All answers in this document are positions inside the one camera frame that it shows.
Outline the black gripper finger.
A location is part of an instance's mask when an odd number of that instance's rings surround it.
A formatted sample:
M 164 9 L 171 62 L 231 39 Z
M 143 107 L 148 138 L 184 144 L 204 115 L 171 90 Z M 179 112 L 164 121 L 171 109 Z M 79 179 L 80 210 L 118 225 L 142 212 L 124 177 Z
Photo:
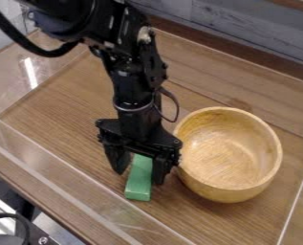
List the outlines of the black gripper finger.
M 152 161 L 152 182 L 155 185 L 164 183 L 166 177 L 171 172 L 174 160 L 171 154 L 158 155 Z
M 131 153 L 123 145 L 104 145 L 106 157 L 112 170 L 122 175 L 131 163 Z

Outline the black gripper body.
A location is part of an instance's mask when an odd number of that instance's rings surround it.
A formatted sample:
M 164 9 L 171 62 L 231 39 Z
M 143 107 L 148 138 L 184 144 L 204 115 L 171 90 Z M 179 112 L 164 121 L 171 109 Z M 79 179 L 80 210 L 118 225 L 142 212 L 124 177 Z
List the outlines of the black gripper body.
M 118 118 L 99 119 L 95 122 L 102 145 L 123 145 L 130 153 L 150 157 L 152 161 L 158 155 L 171 154 L 176 166 L 183 144 L 163 127 L 163 103 L 115 101 L 112 104 Z

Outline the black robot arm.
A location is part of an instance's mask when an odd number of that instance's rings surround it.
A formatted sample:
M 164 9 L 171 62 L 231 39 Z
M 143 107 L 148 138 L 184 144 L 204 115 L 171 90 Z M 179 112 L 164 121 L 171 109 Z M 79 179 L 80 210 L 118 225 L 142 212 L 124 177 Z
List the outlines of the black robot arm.
M 104 64 L 112 84 L 114 119 L 96 120 L 112 170 L 123 173 L 134 153 L 151 159 L 151 181 L 160 185 L 178 166 L 183 143 L 167 132 L 162 98 L 167 64 L 143 12 L 126 0 L 18 0 L 42 31 L 63 42 L 80 42 Z

